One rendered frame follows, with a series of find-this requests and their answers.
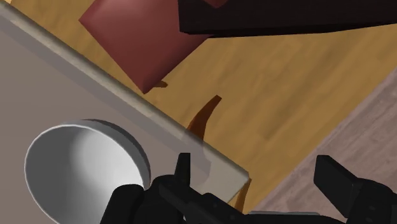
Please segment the grey table with brown legs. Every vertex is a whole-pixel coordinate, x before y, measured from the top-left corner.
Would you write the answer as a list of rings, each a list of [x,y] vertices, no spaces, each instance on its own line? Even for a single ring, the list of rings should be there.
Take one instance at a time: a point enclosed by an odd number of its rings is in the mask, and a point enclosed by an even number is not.
[[[34,201],[25,156],[43,131],[98,119],[131,134],[150,163],[151,181],[191,155],[191,186],[228,202],[248,173],[212,146],[0,0],[0,224],[57,224]]]

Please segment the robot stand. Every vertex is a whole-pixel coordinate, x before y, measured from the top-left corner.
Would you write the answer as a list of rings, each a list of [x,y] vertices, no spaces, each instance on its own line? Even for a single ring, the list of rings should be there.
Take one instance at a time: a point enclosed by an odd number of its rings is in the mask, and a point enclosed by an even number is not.
[[[179,28],[213,38],[316,34],[397,24],[397,0],[178,0]]]

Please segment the white round bowl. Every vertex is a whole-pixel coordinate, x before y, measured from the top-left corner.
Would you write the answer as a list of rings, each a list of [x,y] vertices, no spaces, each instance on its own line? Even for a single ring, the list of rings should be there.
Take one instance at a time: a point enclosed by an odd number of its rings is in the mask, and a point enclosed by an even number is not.
[[[25,180],[57,224],[99,224],[113,190],[151,183],[148,158],[120,126],[98,119],[66,122],[40,133],[25,156]]]

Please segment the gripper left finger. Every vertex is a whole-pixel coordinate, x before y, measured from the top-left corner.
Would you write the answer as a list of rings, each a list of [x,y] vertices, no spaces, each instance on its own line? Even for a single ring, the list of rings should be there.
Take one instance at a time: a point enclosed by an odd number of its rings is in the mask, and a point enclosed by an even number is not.
[[[174,174],[117,187],[100,224],[244,224],[244,214],[211,193],[190,187],[190,154],[180,153]]]

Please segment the chair with red seat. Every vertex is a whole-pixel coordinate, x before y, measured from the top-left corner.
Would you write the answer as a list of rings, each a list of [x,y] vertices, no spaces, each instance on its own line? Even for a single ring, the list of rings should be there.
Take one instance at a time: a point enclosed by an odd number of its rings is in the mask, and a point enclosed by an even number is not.
[[[94,0],[79,21],[144,94],[208,38],[180,32],[178,0]]]

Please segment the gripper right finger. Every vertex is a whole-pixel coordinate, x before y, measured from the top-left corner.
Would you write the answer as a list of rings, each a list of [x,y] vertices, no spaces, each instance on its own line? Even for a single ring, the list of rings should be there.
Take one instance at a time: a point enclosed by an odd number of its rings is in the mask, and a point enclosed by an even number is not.
[[[314,184],[346,218],[346,224],[397,224],[397,193],[359,178],[329,155],[318,155]]]

